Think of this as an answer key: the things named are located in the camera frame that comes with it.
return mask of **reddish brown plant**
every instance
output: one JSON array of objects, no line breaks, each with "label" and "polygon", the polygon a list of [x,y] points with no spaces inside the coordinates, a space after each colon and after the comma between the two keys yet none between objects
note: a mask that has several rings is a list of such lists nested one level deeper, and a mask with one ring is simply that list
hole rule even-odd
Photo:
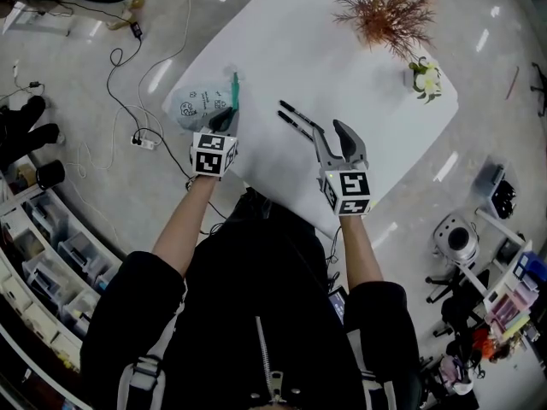
[{"label": "reddish brown plant", "polygon": [[336,21],[355,23],[371,46],[385,44],[405,61],[417,60],[413,48],[430,44],[426,25],[433,22],[434,0],[336,0],[345,7]]}]

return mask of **black pants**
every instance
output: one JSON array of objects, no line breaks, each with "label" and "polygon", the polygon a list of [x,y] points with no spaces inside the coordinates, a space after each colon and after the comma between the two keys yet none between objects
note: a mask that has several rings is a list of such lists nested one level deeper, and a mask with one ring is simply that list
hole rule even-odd
[{"label": "black pants", "polygon": [[40,96],[31,97],[21,111],[4,110],[0,114],[0,169],[5,170],[33,150],[54,143],[59,136],[59,126],[43,125],[29,132],[45,110]]},{"label": "black pants", "polygon": [[221,229],[244,220],[269,220],[274,223],[291,240],[323,290],[328,291],[325,250],[310,223],[252,188],[248,188],[239,198],[236,208]]}]

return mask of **black pen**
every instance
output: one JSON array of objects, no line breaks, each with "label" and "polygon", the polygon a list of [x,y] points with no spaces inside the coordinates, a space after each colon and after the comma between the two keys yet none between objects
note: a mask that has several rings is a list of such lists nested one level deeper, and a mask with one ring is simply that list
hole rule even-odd
[{"label": "black pen", "polygon": [[309,141],[311,141],[312,143],[314,142],[314,138],[309,135],[306,131],[304,131],[304,129],[302,129],[302,127],[300,127],[298,125],[298,123],[296,123],[296,121],[294,121],[291,117],[289,117],[287,114],[285,114],[283,111],[278,111],[277,112],[277,115],[279,117],[281,117],[284,121],[286,121],[289,125],[291,125],[292,127],[294,127],[297,131],[299,131],[302,135],[304,135]]},{"label": "black pen", "polygon": [[285,100],[279,100],[279,104],[285,108],[287,111],[291,112],[291,113],[294,113],[296,114],[298,117],[300,117],[302,120],[304,120],[306,123],[308,123],[310,126],[312,127],[316,127],[317,129],[319,129],[320,131],[322,131],[323,129],[317,125],[314,121],[312,121],[311,119],[309,119],[308,117],[306,117],[304,114],[302,114],[300,111],[298,111],[296,108],[294,108],[293,106],[291,106],[289,103],[287,103]]}]

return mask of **black cup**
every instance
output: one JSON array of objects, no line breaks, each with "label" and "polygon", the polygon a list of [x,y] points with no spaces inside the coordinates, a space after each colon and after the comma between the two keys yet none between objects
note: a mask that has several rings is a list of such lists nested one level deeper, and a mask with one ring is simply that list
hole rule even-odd
[{"label": "black cup", "polygon": [[36,169],[36,182],[42,190],[47,190],[65,180],[65,167],[55,160]]}]

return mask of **potted plant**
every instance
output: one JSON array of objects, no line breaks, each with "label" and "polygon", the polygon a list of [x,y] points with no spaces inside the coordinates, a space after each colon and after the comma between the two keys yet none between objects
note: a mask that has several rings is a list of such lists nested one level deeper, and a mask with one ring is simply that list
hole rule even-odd
[{"label": "potted plant", "polygon": [[345,11],[338,22],[354,25],[361,40],[372,48],[385,44],[393,55],[405,61],[417,60],[414,48],[431,44],[426,25],[433,22],[434,0],[336,0]]},{"label": "potted plant", "polygon": [[411,86],[414,91],[419,92],[419,99],[427,98],[426,104],[441,97],[441,73],[435,62],[428,62],[426,57],[421,57],[418,62],[409,64],[408,72],[405,74],[405,83]]}]

